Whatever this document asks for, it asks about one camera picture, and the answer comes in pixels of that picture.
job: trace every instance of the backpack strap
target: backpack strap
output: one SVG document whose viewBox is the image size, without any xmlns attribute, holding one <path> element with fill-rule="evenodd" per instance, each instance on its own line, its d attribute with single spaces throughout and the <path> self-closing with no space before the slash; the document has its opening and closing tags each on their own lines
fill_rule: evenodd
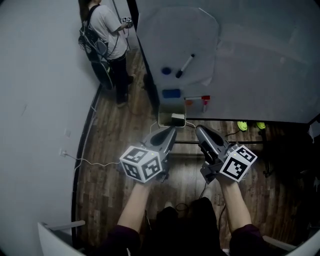
<svg viewBox="0 0 320 256">
<path fill-rule="evenodd" d="M 90 26 L 90 20 L 91 20 L 92 14 L 94 13 L 95 9 L 97 9 L 99 6 L 100 6 L 100 4 L 97 4 L 90 9 L 88 17 L 86 18 L 86 23 L 87 23 L 88 27 Z"/>
</svg>

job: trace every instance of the long hair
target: long hair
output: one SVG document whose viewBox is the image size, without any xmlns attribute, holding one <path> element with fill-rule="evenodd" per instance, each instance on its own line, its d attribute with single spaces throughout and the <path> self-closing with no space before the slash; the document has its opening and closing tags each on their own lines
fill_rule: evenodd
<svg viewBox="0 0 320 256">
<path fill-rule="evenodd" d="M 88 14 L 89 14 L 88 5 L 91 2 L 91 0 L 78 0 L 78 2 L 79 2 L 79 7 L 80 7 L 81 22 L 84 22 L 88 18 Z"/>
</svg>

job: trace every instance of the blue round object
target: blue round object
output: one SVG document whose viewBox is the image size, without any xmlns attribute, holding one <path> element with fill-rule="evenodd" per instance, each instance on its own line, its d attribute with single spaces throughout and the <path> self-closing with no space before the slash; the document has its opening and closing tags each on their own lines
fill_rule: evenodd
<svg viewBox="0 0 320 256">
<path fill-rule="evenodd" d="M 161 70 L 162 74 L 164 75 L 169 75 L 171 74 L 171 68 L 170 67 L 164 67 L 162 70 Z"/>
</svg>

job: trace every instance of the sleeve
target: sleeve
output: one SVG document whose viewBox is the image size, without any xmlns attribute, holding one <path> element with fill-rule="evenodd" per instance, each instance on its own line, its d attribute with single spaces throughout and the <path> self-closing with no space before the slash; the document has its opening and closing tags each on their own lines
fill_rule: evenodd
<svg viewBox="0 0 320 256">
<path fill-rule="evenodd" d="M 137 231 L 117 225 L 108 234 L 107 239 L 90 256 L 134 256 L 140 248 Z"/>
<path fill-rule="evenodd" d="M 231 235 L 230 254 L 232 256 L 269 256 L 271 249 L 262 238 L 260 231 L 252 224 L 235 230 Z"/>
<path fill-rule="evenodd" d="M 121 26 L 121 23 L 112 10 L 110 10 L 105 5 L 103 6 L 103 8 L 104 8 L 102 13 L 103 22 L 111 32 L 115 32 Z"/>
</svg>

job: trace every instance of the dark purple sleeve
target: dark purple sleeve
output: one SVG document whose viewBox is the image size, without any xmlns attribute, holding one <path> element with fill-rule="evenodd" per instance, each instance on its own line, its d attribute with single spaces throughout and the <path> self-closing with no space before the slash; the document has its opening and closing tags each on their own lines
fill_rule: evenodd
<svg viewBox="0 0 320 256">
<path fill-rule="evenodd" d="M 137 231 L 117 225 L 108 233 L 107 239 L 91 256 L 134 256 L 140 248 L 140 237 Z"/>
<path fill-rule="evenodd" d="M 248 224 L 232 233 L 230 254 L 232 256 L 269 256 L 271 252 L 259 229 Z"/>
</svg>

